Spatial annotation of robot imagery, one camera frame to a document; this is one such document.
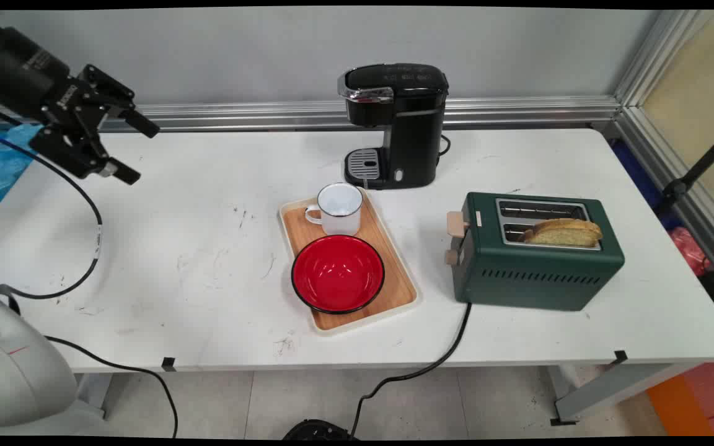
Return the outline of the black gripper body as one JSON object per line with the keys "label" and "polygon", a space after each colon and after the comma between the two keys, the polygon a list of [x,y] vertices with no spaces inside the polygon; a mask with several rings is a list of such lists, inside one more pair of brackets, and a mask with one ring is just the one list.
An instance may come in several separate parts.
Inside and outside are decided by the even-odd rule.
{"label": "black gripper body", "polygon": [[102,143],[100,128],[110,114],[134,108],[134,98],[131,88],[88,64],[78,76],[57,82],[43,98],[43,129],[29,146],[77,178],[97,175],[101,161],[113,157]]}

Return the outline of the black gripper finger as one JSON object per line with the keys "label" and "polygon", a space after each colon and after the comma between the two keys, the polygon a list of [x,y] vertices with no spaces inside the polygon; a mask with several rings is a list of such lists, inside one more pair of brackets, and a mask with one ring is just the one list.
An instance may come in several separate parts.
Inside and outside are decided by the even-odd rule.
{"label": "black gripper finger", "polygon": [[136,108],[122,110],[117,118],[121,118],[125,124],[137,130],[137,132],[142,135],[147,136],[147,138],[153,138],[161,130],[159,125],[156,125],[150,119],[146,118],[146,116],[141,114]]}
{"label": "black gripper finger", "polygon": [[127,185],[133,185],[141,178],[141,173],[113,157],[101,161],[101,168],[97,174],[102,177],[113,176]]}

